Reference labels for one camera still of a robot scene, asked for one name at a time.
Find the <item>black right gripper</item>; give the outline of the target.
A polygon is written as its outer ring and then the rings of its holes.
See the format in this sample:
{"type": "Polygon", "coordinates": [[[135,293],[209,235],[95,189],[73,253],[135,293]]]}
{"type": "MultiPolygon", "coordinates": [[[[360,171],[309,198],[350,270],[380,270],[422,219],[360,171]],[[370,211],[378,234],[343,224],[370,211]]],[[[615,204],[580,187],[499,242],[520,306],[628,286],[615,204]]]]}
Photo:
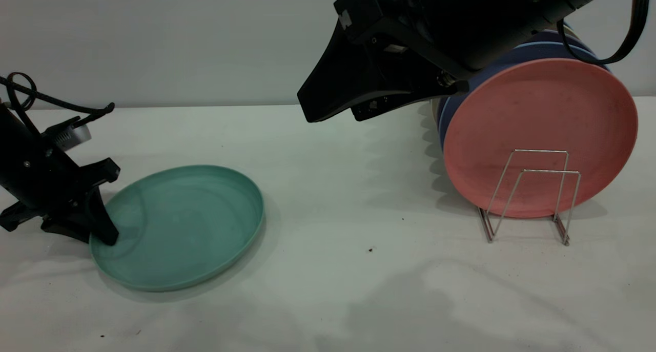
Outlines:
{"type": "Polygon", "coordinates": [[[334,7],[340,24],[297,93],[309,123],[343,111],[365,121],[464,94],[469,82],[445,82],[443,70],[466,79],[518,44],[518,0],[336,0],[334,7]],[[389,52],[391,40],[408,49],[389,52]]]}

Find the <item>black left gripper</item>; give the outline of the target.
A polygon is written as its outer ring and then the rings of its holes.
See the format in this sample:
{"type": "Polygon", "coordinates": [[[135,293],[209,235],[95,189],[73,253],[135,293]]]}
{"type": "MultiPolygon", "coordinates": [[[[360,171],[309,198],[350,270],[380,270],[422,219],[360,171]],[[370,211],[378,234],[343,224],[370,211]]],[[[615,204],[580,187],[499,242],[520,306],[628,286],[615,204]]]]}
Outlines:
{"type": "Polygon", "coordinates": [[[42,217],[40,229],[88,243],[91,235],[105,245],[115,245],[119,231],[113,224],[100,186],[114,182],[118,165],[106,158],[79,166],[55,142],[53,132],[77,121],[68,119],[31,132],[7,107],[2,107],[2,187],[16,203],[2,211],[2,228],[12,232],[19,225],[42,217]]]}

